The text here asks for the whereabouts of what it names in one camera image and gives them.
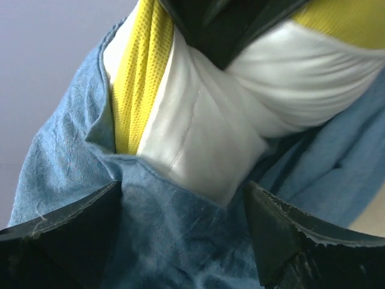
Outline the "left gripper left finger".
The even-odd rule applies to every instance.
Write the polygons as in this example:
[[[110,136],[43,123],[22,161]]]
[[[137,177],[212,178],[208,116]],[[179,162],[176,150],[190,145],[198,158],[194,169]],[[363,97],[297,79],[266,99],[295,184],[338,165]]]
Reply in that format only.
[[[120,220],[120,183],[1,230],[1,288],[100,288]]]

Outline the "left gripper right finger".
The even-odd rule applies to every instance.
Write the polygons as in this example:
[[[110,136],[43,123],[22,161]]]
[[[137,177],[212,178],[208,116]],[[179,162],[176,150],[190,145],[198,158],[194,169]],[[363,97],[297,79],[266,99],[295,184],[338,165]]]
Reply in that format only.
[[[250,182],[244,206],[265,288],[384,288],[384,238],[314,217]]]

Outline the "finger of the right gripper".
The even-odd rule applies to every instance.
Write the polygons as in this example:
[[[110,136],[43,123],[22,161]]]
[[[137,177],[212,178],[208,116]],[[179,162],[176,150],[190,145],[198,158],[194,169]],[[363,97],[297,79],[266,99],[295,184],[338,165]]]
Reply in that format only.
[[[188,45],[225,69],[251,42],[308,0],[160,0]]]

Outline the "white and yellow pillow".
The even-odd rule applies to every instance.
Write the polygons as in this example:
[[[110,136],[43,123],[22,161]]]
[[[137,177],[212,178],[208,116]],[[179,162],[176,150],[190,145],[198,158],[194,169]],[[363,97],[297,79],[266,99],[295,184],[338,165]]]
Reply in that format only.
[[[325,125],[384,69],[383,1],[308,1],[225,68],[138,1],[103,53],[115,150],[221,206],[282,138]]]

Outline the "blue pillowcase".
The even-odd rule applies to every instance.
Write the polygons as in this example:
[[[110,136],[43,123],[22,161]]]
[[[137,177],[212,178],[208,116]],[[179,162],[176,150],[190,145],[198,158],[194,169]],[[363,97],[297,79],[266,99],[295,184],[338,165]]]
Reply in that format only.
[[[103,53],[93,49],[34,137],[7,228],[120,183],[120,220],[100,288],[264,288],[244,206],[255,182],[325,222],[349,229],[384,181],[384,69],[325,125],[280,139],[226,206],[165,179],[112,140]]]

